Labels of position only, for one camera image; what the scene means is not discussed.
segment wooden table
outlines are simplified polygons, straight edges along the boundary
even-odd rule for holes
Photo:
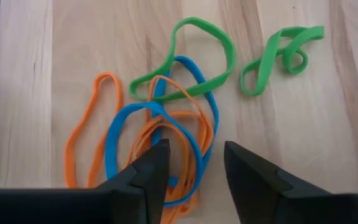
[[[225,30],[238,57],[236,70],[214,91],[221,125],[201,184],[202,206],[185,222],[238,223],[224,175],[225,140],[328,191],[358,192],[358,1],[352,0],[2,0],[0,187],[64,187],[63,148],[95,76],[114,71],[125,86],[125,103],[134,102],[128,84],[162,62],[172,27],[188,16]],[[277,63],[262,96],[239,91],[239,70],[260,57],[274,32],[315,25],[325,26],[326,37],[303,47],[310,57],[305,72],[290,77]],[[224,70],[216,39],[192,26],[177,37],[177,54],[195,60],[207,78]],[[173,78],[184,86],[195,82],[180,67]],[[81,185],[97,140],[114,117],[114,90],[102,90],[78,141]],[[167,107],[191,108],[185,100]],[[130,117],[120,158],[143,116]],[[194,129],[191,122],[185,125]],[[173,144],[172,150],[175,157],[180,149]],[[177,173],[180,161],[173,158],[172,167]]]

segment orange rubber band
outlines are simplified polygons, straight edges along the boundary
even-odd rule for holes
[[[90,117],[90,114],[93,108],[96,105],[99,96],[99,88],[102,81],[107,78],[112,78],[115,86],[116,86],[116,98],[117,98],[117,107],[115,113],[117,114],[119,110],[123,107],[123,95],[122,95],[122,83],[118,77],[112,72],[103,72],[100,73],[95,81],[93,82],[93,94],[91,100],[89,101],[84,115],[81,118],[81,121],[78,123],[77,127],[73,130],[65,147],[65,180],[67,187],[69,188],[77,188],[76,181],[76,173],[75,173],[75,142],[78,136],[81,134],[82,129],[85,127],[87,120]],[[107,130],[104,132],[102,138],[99,140],[98,145],[96,146],[96,150],[94,153],[91,169],[88,174],[88,181],[86,186],[88,188],[95,187],[96,178],[100,171],[100,168],[103,164],[104,157],[104,142],[106,141]]]

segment green rubber band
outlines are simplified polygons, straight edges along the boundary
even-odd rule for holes
[[[186,91],[191,96],[202,95],[202,94],[207,93],[211,90],[214,90],[217,87],[220,87],[226,81],[229,74],[234,70],[234,67],[236,66],[236,51],[234,50],[234,45],[233,45],[231,39],[229,38],[229,36],[227,36],[227,34],[225,34],[221,29],[217,28],[216,26],[214,26],[213,24],[211,24],[207,21],[204,21],[197,17],[189,17],[189,18],[186,18],[186,19],[180,21],[173,28],[173,31],[171,34],[171,46],[170,46],[168,55],[167,55],[165,61],[163,62],[163,64],[161,64],[161,66],[159,66],[159,68],[150,72],[149,74],[146,74],[146,75],[144,75],[140,78],[137,78],[131,82],[131,84],[129,85],[129,93],[134,98],[136,98],[138,100],[146,100],[145,96],[139,96],[136,93],[137,87],[141,83],[151,81],[151,79],[153,79],[154,76],[162,75],[165,72],[167,72],[168,70],[170,70],[172,63],[173,63],[173,56],[175,53],[176,33],[177,33],[178,29],[180,29],[181,27],[183,27],[184,25],[187,25],[187,24],[194,25],[194,26],[202,29],[203,31],[213,35],[218,40],[220,40],[223,45],[224,53],[226,55],[226,71],[224,71],[222,74],[220,74],[210,80],[207,80],[204,83],[194,85],[194,86],[187,88]],[[163,95],[163,96],[156,96],[155,98],[153,98],[153,100],[155,100],[155,101],[171,101],[171,100],[181,99],[184,97],[185,97],[185,95],[182,92],[177,91],[177,92]]]
[[[292,41],[286,47],[279,48],[282,37],[289,37]],[[283,55],[282,63],[287,72],[293,75],[299,74],[309,63],[307,54],[302,51],[300,47],[311,40],[320,40],[322,38],[324,38],[323,26],[315,26],[311,28],[289,27],[278,31],[268,39],[262,58],[254,60],[242,69],[240,74],[241,90],[250,96],[262,94],[269,82],[275,58],[279,55]],[[296,54],[301,56],[302,63],[293,67],[292,61]],[[245,84],[245,76],[248,72],[256,69],[259,69],[259,71],[255,89],[248,90]]]

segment tangled rubber bands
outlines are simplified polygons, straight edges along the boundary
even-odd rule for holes
[[[202,76],[200,70],[190,59],[179,56],[175,57],[175,60],[182,63],[194,75],[198,83],[205,82],[205,79]],[[168,82],[169,84],[178,88],[190,101],[192,101],[200,113],[198,114],[194,111],[187,110],[175,110],[166,112],[162,105],[154,101],[147,103],[134,103],[125,106],[117,113],[116,117],[111,123],[107,136],[104,135],[99,141],[91,166],[91,171],[88,175],[87,187],[94,187],[96,176],[103,162],[103,153],[105,153],[104,159],[106,175],[108,179],[114,177],[117,174],[118,170],[116,147],[124,122],[131,113],[137,110],[141,110],[142,108],[148,108],[146,111],[146,124],[135,137],[125,166],[129,165],[134,159],[141,156],[145,149],[148,149],[151,146],[151,142],[155,142],[160,139],[160,133],[155,132],[159,127],[166,127],[174,130],[175,136],[180,140],[181,148],[183,149],[183,169],[179,178],[170,177],[170,183],[165,198],[165,206],[167,208],[164,209],[162,216],[162,223],[172,223],[176,218],[186,215],[199,204],[200,196],[198,193],[195,194],[195,192],[200,184],[201,176],[203,175],[209,160],[214,134],[218,128],[219,114],[212,94],[207,93],[206,97],[210,103],[215,118],[213,127],[202,107],[180,85],[167,78],[169,73],[166,73],[165,75],[166,77],[158,75],[152,79],[150,83],[148,99],[152,98],[156,83],[159,79],[161,79],[155,88],[156,93],[163,92],[163,88],[165,88],[166,82]],[[67,142],[65,150],[65,177],[68,187],[77,187],[74,161],[75,140],[78,137],[80,131],[84,128],[86,120],[89,118],[90,112],[96,103],[101,81],[107,77],[113,78],[116,84],[116,94],[119,97],[119,100],[117,101],[119,102],[117,108],[122,106],[122,95],[118,93],[121,91],[121,84],[119,83],[117,77],[112,73],[100,74],[94,82],[94,93],[88,108],[85,111],[83,119],[75,128]],[[196,138],[194,138],[188,130],[186,130],[173,118],[195,119],[198,122],[198,134]],[[100,148],[104,142],[104,146],[106,148],[105,151],[103,151],[103,147]]]
[[[226,55],[226,71],[210,80],[205,80],[196,64],[189,58],[184,56],[174,57],[176,32],[186,24],[199,27],[221,41]],[[286,47],[279,48],[282,37],[289,37],[292,40]],[[245,94],[252,96],[262,94],[269,82],[275,57],[279,55],[282,55],[283,66],[289,73],[298,74],[302,72],[307,67],[308,56],[300,49],[300,47],[311,40],[319,40],[323,37],[324,28],[321,26],[311,28],[290,27],[278,31],[269,38],[262,57],[249,63],[242,70],[240,75],[241,90]],[[300,65],[292,67],[293,59],[296,54],[299,54],[302,57],[302,62]],[[197,85],[191,86],[185,90],[168,78],[170,75],[170,67],[174,61],[180,62],[193,74],[197,81]],[[170,50],[163,64],[149,74],[135,79],[130,84],[130,94],[138,100],[146,100],[146,103],[133,103],[122,107],[122,85],[118,77],[115,76],[115,74],[108,72],[98,75],[94,81],[93,95],[88,107],[66,144],[65,179],[67,186],[71,188],[78,187],[75,172],[75,141],[80,135],[81,130],[85,127],[90,113],[96,104],[100,83],[106,78],[112,78],[116,86],[116,117],[113,119],[109,129],[103,134],[96,146],[86,186],[94,187],[96,185],[96,177],[103,164],[103,156],[107,178],[110,179],[118,173],[117,144],[121,129],[125,120],[131,113],[145,108],[145,125],[139,130],[131,145],[125,166],[128,166],[134,159],[141,156],[145,150],[161,140],[162,127],[174,130],[175,136],[179,139],[182,148],[183,168],[179,177],[169,178],[162,223],[173,223],[176,218],[191,212],[199,204],[200,196],[196,189],[198,188],[208,165],[211,148],[219,124],[218,107],[216,106],[211,91],[224,84],[229,74],[234,70],[235,64],[236,51],[234,50],[232,40],[222,30],[209,22],[196,17],[190,17],[182,20],[173,28]],[[251,70],[258,70],[256,87],[254,90],[248,90],[245,86],[245,75]],[[137,87],[144,82],[150,82],[147,97],[139,96],[136,93]],[[173,85],[178,91],[166,95],[165,87],[167,83]],[[205,95],[209,106],[211,107],[214,117],[214,125],[208,120],[202,107],[192,98],[192,96],[202,94]],[[163,102],[180,98],[188,98],[196,106],[198,113],[190,110],[164,110]],[[198,132],[196,138],[178,123],[177,120],[184,118],[191,118],[197,122]]]

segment light wood board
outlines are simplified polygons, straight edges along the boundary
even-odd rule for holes
[[[162,63],[172,27],[189,16],[229,34],[237,67],[214,91],[221,124],[200,188],[202,203],[182,222],[238,223],[224,175],[226,140],[330,192],[358,192],[358,1],[351,0],[2,0],[0,187],[64,187],[63,148],[95,76],[115,72],[125,87],[125,104],[135,102],[128,84]],[[326,37],[303,47],[310,64],[302,74],[285,75],[278,61],[262,96],[240,92],[239,70],[260,57],[274,32],[316,25],[325,26]],[[192,26],[182,28],[177,38],[176,53],[192,58],[206,78],[224,71],[216,39]],[[173,78],[183,86],[195,83],[180,67]],[[102,90],[78,141],[81,185],[96,143],[114,117],[114,88],[107,82]],[[208,110],[205,100],[198,100]],[[167,108],[191,105],[180,100]],[[143,118],[143,113],[130,117],[120,158]],[[194,129],[190,122],[185,125]],[[174,145],[172,150],[175,173],[180,149]]]

